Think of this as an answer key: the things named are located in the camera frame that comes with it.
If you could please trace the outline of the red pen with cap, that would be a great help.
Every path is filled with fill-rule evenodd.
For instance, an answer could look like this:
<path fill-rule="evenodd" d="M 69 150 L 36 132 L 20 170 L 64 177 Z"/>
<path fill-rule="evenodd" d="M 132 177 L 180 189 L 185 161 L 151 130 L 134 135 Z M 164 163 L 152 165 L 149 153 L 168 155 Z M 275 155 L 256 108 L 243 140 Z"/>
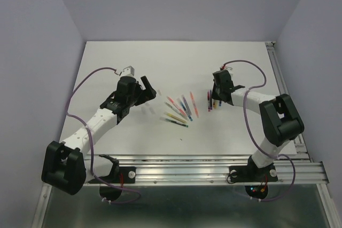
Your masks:
<path fill-rule="evenodd" d="M 211 110 L 213 109 L 213 104 L 212 104 L 212 90 L 209 90 L 210 93 L 210 104 L 211 104 Z"/>

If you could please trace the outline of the pink pen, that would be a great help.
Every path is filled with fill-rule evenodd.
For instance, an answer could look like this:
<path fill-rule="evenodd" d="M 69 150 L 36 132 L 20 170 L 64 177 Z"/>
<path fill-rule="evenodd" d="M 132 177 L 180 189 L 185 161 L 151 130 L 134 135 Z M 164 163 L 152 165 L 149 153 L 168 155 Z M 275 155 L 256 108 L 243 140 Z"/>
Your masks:
<path fill-rule="evenodd" d="M 176 104 L 174 100 L 172 100 L 171 97 L 167 96 L 167 99 L 183 116 L 187 117 L 187 114 Z"/>

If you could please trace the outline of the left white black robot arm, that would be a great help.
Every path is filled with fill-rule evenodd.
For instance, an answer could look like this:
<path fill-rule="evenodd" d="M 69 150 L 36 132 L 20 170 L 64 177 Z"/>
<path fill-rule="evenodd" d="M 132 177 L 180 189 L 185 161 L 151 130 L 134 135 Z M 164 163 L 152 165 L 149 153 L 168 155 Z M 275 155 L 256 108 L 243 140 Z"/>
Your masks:
<path fill-rule="evenodd" d="M 138 82 L 132 76 L 120 77 L 117 88 L 100 105 L 88 122 L 61 142 L 52 141 L 46 148 L 41 179 L 70 195 L 85 184 L 97 179 L 95 157 L 85 161 L 87 153 L 94 154 L 94 145 L 102 136 L 118 125 L 133 106 L 156 97 L 157 92 L 146 76 Z"/>

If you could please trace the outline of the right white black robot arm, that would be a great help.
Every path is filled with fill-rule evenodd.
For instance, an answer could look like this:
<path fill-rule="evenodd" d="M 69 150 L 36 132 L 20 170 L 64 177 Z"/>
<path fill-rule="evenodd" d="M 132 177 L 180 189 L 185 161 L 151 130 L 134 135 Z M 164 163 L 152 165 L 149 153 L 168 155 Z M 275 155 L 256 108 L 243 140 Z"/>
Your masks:
<path fill-rule="evenodd" d="M 303 133 L 304 123 L 289 95 L 265 95 L 242 85 L 235 86 L 228 70 L 215 72 L 213 77 L 212 98 L 242 107 L 247 132 L 250 135 L 252 133 L 247 120 L 247 111 L 252 111 L 261 117 L 265 137 L 261 144 L 252 140 L 257 150 L 251 156 L 252 163 L 246 166 L 248 178 L 258 180 L 265 174 L 265 167 L 273 163 L 284 146 Z"/>

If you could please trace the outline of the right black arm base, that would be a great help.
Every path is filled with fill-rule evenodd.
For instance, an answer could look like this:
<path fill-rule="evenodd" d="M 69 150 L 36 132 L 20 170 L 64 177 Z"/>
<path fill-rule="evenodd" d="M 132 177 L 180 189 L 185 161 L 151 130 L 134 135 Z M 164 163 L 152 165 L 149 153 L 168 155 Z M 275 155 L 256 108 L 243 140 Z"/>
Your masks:
<path fill-rule="evenodd" d="M 264 168 L 252 165 L 231 166 L 227 175 L 227 183 L 243 183 L 248 196 L 264 200 L 268 195 L 268 183 L 277 182 L 277 171 L 273 164 Z"/>

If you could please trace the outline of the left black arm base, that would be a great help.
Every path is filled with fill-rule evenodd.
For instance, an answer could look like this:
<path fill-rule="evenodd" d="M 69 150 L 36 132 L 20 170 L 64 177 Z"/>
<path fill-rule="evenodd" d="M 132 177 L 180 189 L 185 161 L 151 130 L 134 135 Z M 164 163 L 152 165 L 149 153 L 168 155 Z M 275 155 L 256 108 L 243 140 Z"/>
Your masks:
<path fill-rule="evenodd" d="M 87 184 L 99 184 L 99 195 L 103 202 L 110 205 L 133 203 L 141 198 L 137 190 L 126 186 L 135 184 L 136 167 L 121 167 L 119 160 L 109 155 L 101 154 L 95 157 L 93 176 L 90 172 L 90 161 L 87 164 Z"/>

